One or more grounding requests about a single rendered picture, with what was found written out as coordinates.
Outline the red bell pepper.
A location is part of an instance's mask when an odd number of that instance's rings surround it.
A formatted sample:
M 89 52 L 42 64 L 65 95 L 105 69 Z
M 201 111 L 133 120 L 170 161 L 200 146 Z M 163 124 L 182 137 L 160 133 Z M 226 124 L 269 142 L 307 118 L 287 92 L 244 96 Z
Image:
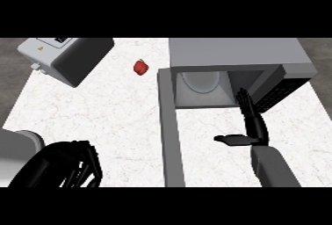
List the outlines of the red bell pepper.
M 148 70 L 150 70 L 148 64 L 145 63 L 144 60 L 139 60 L 139 61 L 135 63 L 135 73 L 136 73 L 139 76 L 142 76 Z

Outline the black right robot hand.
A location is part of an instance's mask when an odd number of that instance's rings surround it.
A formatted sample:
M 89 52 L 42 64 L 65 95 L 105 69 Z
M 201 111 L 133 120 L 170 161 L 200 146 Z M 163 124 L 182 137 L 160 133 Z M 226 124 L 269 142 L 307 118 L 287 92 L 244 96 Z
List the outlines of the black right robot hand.
M 229 146 L 268 146 L 271 141 L 268 126 L 263 116 L 257 112 L 251 95 L 244 88 L 237 94 L 237 99 L 241 106 L 247 134 L 217 135 L 215 141 L 223 142 Z

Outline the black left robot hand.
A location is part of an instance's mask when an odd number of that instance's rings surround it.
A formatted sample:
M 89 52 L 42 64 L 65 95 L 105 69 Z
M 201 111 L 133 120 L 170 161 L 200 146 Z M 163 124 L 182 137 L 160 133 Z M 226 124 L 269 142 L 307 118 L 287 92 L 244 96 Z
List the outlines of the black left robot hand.
M 96 148 L 89 141 L 55 142 L 29 160 L 9 187 L 99 187 L 102 166 Z

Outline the grey microwave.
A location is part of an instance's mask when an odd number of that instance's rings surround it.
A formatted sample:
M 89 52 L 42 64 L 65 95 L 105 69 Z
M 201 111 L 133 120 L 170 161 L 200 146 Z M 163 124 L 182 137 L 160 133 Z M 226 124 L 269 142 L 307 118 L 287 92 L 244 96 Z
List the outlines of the grey microwave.
M 169 47 L 179 109 L 235 107 L 247 90 L 265 113 L 316 75 L 293 38 L 172 38 Z

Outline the grey microwave door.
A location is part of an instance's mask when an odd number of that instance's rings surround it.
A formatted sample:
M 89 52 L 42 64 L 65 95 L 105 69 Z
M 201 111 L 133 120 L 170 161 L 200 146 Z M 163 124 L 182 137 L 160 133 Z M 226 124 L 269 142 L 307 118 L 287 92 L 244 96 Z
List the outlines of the grey microwave door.
M 173 81 L 170 69 L 157 72 L 160 124 L 164 159 L 166 187 L 185 187 L 185 171 L 178 131 L 178 113 L 175 103 Z

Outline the grey toaster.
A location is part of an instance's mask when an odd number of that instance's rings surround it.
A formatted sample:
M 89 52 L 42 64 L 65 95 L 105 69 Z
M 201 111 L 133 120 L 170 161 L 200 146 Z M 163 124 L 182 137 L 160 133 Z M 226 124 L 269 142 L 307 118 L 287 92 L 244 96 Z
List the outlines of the grey toaster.
M 17 50 L 33 70 L 76 88 L 113 47 L 113 38 L 29 38 Z

